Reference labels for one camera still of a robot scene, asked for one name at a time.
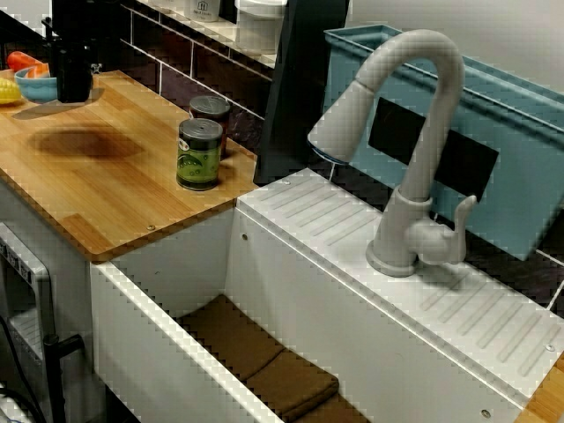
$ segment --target blue container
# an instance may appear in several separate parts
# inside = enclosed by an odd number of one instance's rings
[[[33,103],[47,103],[57,100],[56,78],[24,78],[32,68],[25,68],[16,72],[14,79],[18,84],[21,95]]]
[[[325,110],[353,81],[365,59],[400,33],[388,26],[325,31],[331,45]],[[524,260],[564,200],[564,96],[468,57],[464,64],[464,92],[451,129],[499,153],[467,228]],[[436,79],[428,60],[409,62],[388,78],[376,95],[351,166],[392,188],[402,181],[407,166],[368,145],[377,101],[383,97],[426,116]],[[439,182],[431,196],[433,210],[451,220],[464,198]]]

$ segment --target can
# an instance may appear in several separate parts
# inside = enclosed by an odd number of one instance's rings
[[[176,181],[195,191],[218,185],[223,128],[209,119],[188,119],[178,128]]]
[[[230,111],[231,105],[227,100],[213,95],[194,97],[189,104],[190,117],[210,119],[219,123],[223,128],[221,159],[226,157],[227,127],[229,126]]]

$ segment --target green can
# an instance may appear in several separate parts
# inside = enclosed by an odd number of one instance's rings
[[[195,191],[218,185],[223,128],[209,119],[189,119],[178,129],[176,181]]]

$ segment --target black handle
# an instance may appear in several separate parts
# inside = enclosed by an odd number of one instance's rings
[[[55,423],[66,423],[63,379],[61,378],[61,358],[76,350],[84,349],[84,347],[85,343],[80,335],[74,335],[64,341],[59,341],[57,335],[47,335],[43,338],[49,401]]]

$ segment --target blue bowl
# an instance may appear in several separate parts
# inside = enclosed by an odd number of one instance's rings
[[[58,98],[56,78],[24,78],[30,69],[32,68],[25,68],[16,72],[16,84],[18,84],[21,95],[38,104],[56,100]]]

